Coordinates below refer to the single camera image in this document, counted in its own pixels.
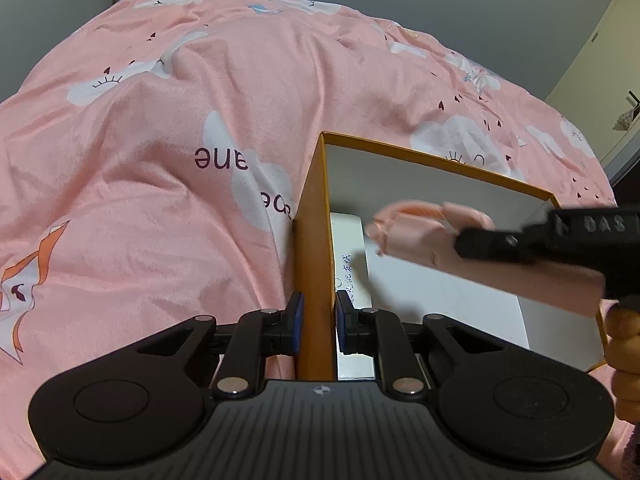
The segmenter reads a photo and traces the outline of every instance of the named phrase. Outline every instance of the bedding with cloud print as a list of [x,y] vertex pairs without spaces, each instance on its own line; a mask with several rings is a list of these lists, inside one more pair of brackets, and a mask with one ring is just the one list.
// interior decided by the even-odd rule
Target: bedding with cloud print
[[284,306],[322,130],[613,203],[580,131],[524,89],[309,0],[122,0],[36,65],[0,124],[2,480],[42,462],[26,413],[53,375],[196,314]]

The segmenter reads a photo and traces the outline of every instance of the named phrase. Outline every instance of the pink bedsheet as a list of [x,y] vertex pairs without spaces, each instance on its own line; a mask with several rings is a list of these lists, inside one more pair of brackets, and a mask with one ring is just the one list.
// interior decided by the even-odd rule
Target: pink bedsheet
[[[318,133],[611,204],[576,128],[428,34],[306,0],[122,0],[0,105],[0,478],[46,379],[199,313],[283,307]],[[292,363],[272,361],[272,376]]]

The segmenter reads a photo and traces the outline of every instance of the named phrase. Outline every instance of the cardboard box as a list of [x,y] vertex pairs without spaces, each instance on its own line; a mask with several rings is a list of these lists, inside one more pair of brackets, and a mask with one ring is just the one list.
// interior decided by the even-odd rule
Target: cardboard box
[[[487,213],[498,229],[544,221],[558,207],[552,193],[452,160],[323,132],[294,221],[295,287],[306,297],[301,380],[337,377],[334,252],[330,213],[370,221],[397,200],[453,202]],[[531,350],[589,370],[601,364],[606,336],[600,315],[585,318],[389,256],[366,241],[372,301],[403,321],[440,312]]]

